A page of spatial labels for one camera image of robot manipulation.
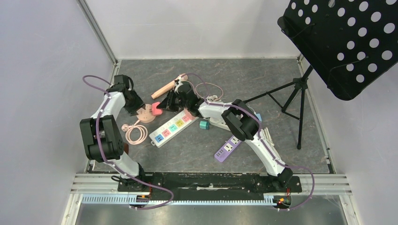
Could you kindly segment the coral plug adapter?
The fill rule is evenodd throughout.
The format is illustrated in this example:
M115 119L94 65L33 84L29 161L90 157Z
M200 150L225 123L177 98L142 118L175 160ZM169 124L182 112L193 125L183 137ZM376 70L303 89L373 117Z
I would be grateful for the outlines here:
M151 113L152 113L153 116L162 115L163 110L158 108L159 104L160 104L160 102L152 103L152 105L151 105Z

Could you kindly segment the pink cube socket adapter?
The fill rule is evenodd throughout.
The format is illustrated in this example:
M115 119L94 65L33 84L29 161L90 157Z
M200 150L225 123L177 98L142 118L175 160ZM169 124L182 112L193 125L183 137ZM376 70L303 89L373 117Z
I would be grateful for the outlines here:
M198 119L198 117L195 117L195 116L193 116L193 115L191 115L191 114L185 114L190 120L192 120L192 121L195 121L195 120L197 120Z

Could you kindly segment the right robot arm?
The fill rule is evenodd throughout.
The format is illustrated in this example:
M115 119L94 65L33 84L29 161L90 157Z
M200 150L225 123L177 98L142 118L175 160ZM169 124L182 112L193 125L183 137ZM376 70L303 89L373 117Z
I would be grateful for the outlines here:
M291 168L271 146L258 117L242 100L236 99L232 103L209 101L200 98L189 82L182 81L175 83L157 108L170 112L185 109L194 117L222 119L232 135L247 143L260 158L274 190L284 191L290 185Z

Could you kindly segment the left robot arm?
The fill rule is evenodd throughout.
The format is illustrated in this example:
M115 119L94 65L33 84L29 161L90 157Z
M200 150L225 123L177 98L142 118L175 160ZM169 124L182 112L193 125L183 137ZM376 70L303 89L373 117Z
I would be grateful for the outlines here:
M147 186L144 170L128 156L129 146L123 141L116 123L122 109L135 116L145 106L133 87L129 76L116 75L108 89L99 88L104 94L99 109L91 117L82 119L79 126L87 158L104 163L118 172L112 180L122 188L143 191Z

